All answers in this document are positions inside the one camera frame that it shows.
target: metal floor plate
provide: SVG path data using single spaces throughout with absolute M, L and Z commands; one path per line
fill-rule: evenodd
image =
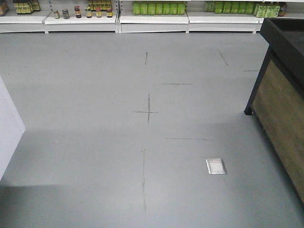
M 211 175 L 227 174 L 224 161 L 221 158 L 207 158 L 206 164 Z

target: epoxy floor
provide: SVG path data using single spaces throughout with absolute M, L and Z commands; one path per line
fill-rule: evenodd
M 243 110 L 259 34 L 0 34 L 24 133 L 2 228 L 300 228 L 304 213 Z M 222 158 L 227 175 L 209 175 Z

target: store shelf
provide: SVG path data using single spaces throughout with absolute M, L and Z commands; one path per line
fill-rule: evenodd
M 131 11 L 123 10 L 119 19 L 121 24 L 188 24 L 187 14 L 184 15 L 133 15 Z
M 0 17 L 0 24 L 43 24 L 51 11 L 34 12 L 28 15 L 18 15 L 15 10 L 10 10 L 4 17 Z
M 81 18 L 76 18 L 76 16 L 71 16 L 70 19 L 64 19 L 63 17 L 55 19 L 51 14 L 46 20 L 45 25 L 71 25 L 71 24 L 105 24 L 105 23 L 115 23 L 116 12 L 113 12 L 112 18 L 106 17 L 106 12 L 102 12 L 102 17 L 97 18 L 95 13 L 92 12 L 92 18 L 87 18 L 82 16 Z
M 216 14 L 214 12 L 188 12 L 190 23 L 260 23 L 263 18 L 248 14 Z

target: condiment jar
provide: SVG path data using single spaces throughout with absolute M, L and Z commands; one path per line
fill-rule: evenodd
M 75 9 L 76 18 L 81 18 L 80 6 L 75 6 L 74 9 Z
M 99 7 L 96 8 L 96 17 L 101 18 L 101 10 Z
M 70 18 L 70 15 L 69 15 L 67 9 L 63 9 L 63 10 L 62 10 L 62 15 L 63 15 L 63 18 L 64 18 L 64 19 L 69 19 L 69 18 Z
M 106 17 L 111 18 L 113 16 L 112 8 L 106 9 Z
M 54 17 L 55 17 L 55 19 L 60 18 L 60 14 L 59 14 L 58 10 L 54 10 Z
M 92 12 L 91 12 L 91 7 L 86 7 L 86 17 L 91 18 L 92 17 Z

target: pencil mark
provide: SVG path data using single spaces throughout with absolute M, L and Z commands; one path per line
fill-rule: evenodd
M 146 196 L 144 194 L 144 155 L 145 155 L 146 149 L 143 150 L 143 165 L 142 165 L 142 193 L 143 193 L 143 208 L 144 208 L 144 213 L 147 212 L 147 202 L 146 202 Z
M 187 85 L 191 85 L 191 84 L 182 84 L 182 83 L 162 83 L 162 85 L 175 85 L 175 86 L 187 86 Z
M 150 121 L 150 94 L 148 94 L 148 122 Z
M 159 113 L 159 112 L 144 112 L 144 111 L 133 111 L 134 113 Z
M 229 66 L 229 64 L 227 63 L 226 59 L 224 58 L 224 56 L 223 56 L 223 54 L 220 52 L 220 50 L 218 50 L 218 52 L 219 52 L 220 56 L 222 57 L 222 59 L 224 60 L 225 64 L 226 64 L 227 66 Z
M 213 139 L 192 139 L 192 138 L 166 138 L 166 139 L 175 139 L 175 140 L 201 140 L 201 141 L 214 141 Z
M 145 66 L 147 65 L 147 62 L 148 62 L 148 52 L 146 52 L 146 62 L 145 62 Z

